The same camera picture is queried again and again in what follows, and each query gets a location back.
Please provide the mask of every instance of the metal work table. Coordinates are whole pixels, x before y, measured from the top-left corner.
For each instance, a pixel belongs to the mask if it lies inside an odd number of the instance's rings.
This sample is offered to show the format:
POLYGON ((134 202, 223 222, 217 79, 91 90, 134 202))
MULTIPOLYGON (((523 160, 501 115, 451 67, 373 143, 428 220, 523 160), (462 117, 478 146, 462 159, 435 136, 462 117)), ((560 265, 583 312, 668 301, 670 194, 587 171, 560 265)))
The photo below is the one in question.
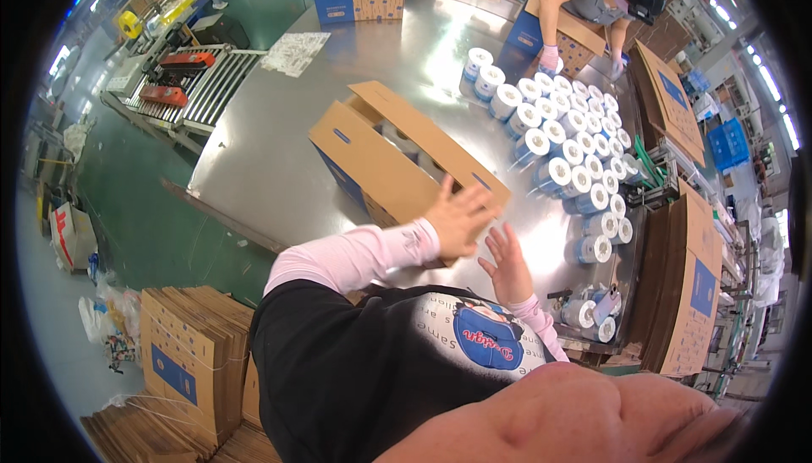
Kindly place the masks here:
MULTIPOLYGON (((510 222, 521 240, 537 295, 543 298, 563 288, 615 283, 624 294, 624 306, 629 306, 642 256, 642 210, 629 214, 634 239, 620 246, 608 263, 583 265, 568 258, 568 244, 581 236, 582 217, 568 214, 559 199, 526 197, 532 168, 508 171, 513 164, 513 141, 503 125, 488 115, 485 103, 472 95, 471 84, 461 78, 471 47, 492 52, 495 64, 503 69, 500 53, 505 62, 521 58, 512 46, 502 51, 513 26, 508 18, 520 6, 517 0, 406 0, 401 22, 324 26, 310 8, 289 32, 329 31, 330 39, 299 78, 258 65, 252 69, 214 127, 184 197, 236 231, 258 236, 260 244, 277 250, 370 223, 335 183, 308 132, 330 103, 351 94, 348 84, 377 79, 429 116, 512 190, 501 221, 510 222)), ((532 60, 519 65, 519 72, 535 72, 532 60)), ((596 69, 607 65, 608 59, 594 60, 578 79, 608 90, 609 81, 596 69)), ((506 72, 508 82, 524 76, 506 72)), ((626 129, 634 136, 640 118, 628 79, 623 76, 614 92, 619 95, 626 129)), ((481 253, 487 256, 480 243, 481 253)), ((398 271, 388 281, 397 286, 471 288, 494 299, 491 281, 476 258, 462 259, 450 269, 398 271)), ((624 308, 618 320, 619 336, 608 345, 585 343, 565 326, 559 328, 559 335, 568 348, 618 353, 626 313, 624 308)))

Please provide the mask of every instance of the work glove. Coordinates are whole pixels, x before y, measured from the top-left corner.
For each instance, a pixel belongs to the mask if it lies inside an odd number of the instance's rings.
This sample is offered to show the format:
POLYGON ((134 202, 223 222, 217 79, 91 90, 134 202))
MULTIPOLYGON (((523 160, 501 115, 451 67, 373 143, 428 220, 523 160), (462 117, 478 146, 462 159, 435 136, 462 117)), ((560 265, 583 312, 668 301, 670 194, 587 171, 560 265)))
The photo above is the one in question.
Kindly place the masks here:
POLYGON ((556 68, 558 68, 558 46, 544 44, 542 55, 538 61, 538 71, 553 77, 556 68))

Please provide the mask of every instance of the hand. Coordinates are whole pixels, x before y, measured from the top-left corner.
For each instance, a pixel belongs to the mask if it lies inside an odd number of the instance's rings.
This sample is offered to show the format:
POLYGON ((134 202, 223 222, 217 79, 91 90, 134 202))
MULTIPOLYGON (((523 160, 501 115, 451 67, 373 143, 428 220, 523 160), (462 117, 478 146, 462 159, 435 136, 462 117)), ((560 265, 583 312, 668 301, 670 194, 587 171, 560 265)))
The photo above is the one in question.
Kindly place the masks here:
POLYGON ((502 306, 527 301, 533 295, 533 280, 530 270, 521 255, 521 246, 513 227, 502 225, 504 236, 496 227, 492 227, 485 238, 485 244, 494 256, 496 265, 480 257, 477 262, 491 276, 496 292, 496 301, 502 306))
POLYGON ((477 183, 452 195, 454 178, 442 178, 437 202, 426 212, 425 219, 440 239, 441 258, 467 257, 477 253, 478 231, 502 214, 501 207, 487 209, 493 194, 477 183))

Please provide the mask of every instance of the orange machine part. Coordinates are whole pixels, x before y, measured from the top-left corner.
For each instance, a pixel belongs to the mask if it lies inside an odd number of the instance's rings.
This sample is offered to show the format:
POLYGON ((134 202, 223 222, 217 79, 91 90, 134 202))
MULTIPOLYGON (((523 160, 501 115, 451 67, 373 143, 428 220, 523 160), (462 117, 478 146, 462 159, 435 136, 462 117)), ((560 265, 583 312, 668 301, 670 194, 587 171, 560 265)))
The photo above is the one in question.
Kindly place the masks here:
POLYGON ((138 94, 149 102, 166 103, 178 107, 183 107, 189 101, 180 88, 169 86, 144 86, 138 94))

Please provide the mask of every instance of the pink arm sleeve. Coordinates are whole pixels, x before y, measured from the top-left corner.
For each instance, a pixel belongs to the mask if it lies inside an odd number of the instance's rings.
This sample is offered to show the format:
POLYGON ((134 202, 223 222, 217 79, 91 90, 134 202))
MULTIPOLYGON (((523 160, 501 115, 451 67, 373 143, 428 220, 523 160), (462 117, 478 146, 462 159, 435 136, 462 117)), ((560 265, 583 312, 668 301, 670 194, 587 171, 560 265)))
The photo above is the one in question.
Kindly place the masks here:
POLYGON ((528 297, 527 301, 507 305, 507 308, 533 329, 556 360, 569 362, 569 357, 558 342, 558 333, 553 327, 553 317, 542 310, 541 303, 535 295, 528 297))

